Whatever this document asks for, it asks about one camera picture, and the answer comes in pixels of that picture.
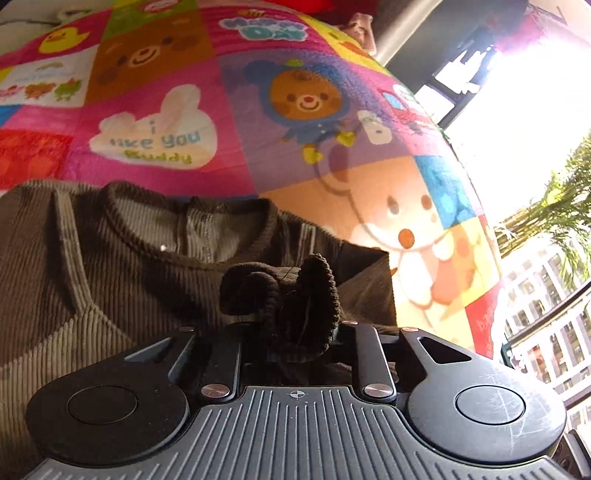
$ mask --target window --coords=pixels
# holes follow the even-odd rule
[[[557,377],[559,377],[563,373],[566,373],[569,370],[569,368],[566,365],[566,362],[564,361],[564,354],[562,352],[556,334],[550,335],[550,343],[552,345],[552,352],[554,354],[554,361],[552,362],[554,367],[554,373]]]
[[[527,327],[530,324],[530,321],[527,319],[527,315],[523,310],[518,311],[517,315],[513,315],[513,319],[515,320],[517,328],[519,328],[520,330],[522,328]]]
[[[533,300],[530,302],[530,311],[531,314],[534,316],[534,319],[537,320],[544,314],[544,306],[542,302],[539,300]]]
[[[509,320],[505,320],[505,337],[511,338],[513,336],[513,330],[511,329],[511,325],[509,325]]]
[[[589,318],[589,314],[587,313],[587,309],[584,309],[581,312],[581,315],[578,316],[579,320],[583,324],[585,332],[587,332],[587,336],[591,338],[591,318]]]
[[[556,290],[556,287],[552,283],[552,279],[548,275],[548,271],[545,268],[542,268],[540,272],[540,278],[542,279],[542,283],[546,289],[546,299],[548,303],[553,307],[556,307],[560,303],[560,295]]]
[[[566,348],[569,351],[569,357],[573,365],[577,365],[584,360],[584,354],[581,350],[581,344],[577,338],[577,334],[573,328],[573,322],[568,322],[561,328],[562,337],[566,343]]]
[[[568,288],[566,286],[566,284],[564,283],[564,281],[562,280],[562,277],[560,276],[560,271],[562,270],[562,259],[560,258],[560,255],[556,254],[555,256],[550,258],[548,260],[548,264],[550,265],[550,268],[554,272],[554,275],[556,275],[556,278],[558,278],[560,286],[563,288],[563,290],[566,292],[567,295],[570,295],[573,292],[573,289]]]
[[[573,430],[576,430],[579,425],[581,425],[581,412],[576,411],[570,416],[570,424]]]
[[[542,382],[545,383],[550,383],[550,374],[548,373],[548,369],[546,368],[546,362],[544,361],[544,357],[542,356],[540,347],[538,345],[533,347],[528,352],[528,356],[530,358],[532,366],[535,369],[535,376],[538,377],[538,380],[542,380]]]
[[[519,289],[523,295],[529,295],[534,292],[534,286],[529,280],[524,280],[519,284]]]

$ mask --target cartoon bear print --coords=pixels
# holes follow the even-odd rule
[[[120,95],[209,57],[213,49],[198,12],[153,21],[100,44],[86,103]]]
[[[327,140],[334,138],[345,147],[355,142],[355,133],[343,129],[350,102],[333,66],[299,61],[281,65],[257,60],[245,67],[244,75],[249,83],[259,87],[265,114],[287,127],[282,140],[295,140],[301,145],[307,164],[322,160],[318,149]]]

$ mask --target patchwork quilt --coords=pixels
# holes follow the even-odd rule
[[[116,0],[0,57],[0,189],[31,178],[269,197],[387,250],[399,325],[492,355],[499,257],[466,173],[404,85],[306,15]]]

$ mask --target palm tree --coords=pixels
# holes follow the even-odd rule
[[[543,197],[524,207],[498,226],[496,241],[501,257],[523,246],[530,238],[549,235],[564,252],[561,276],[572,286],[578,273],[589,277],[591,264],[591,131],[571,153],[564,170],[553,172]],[[585,256],[581,259],[579,249]]]

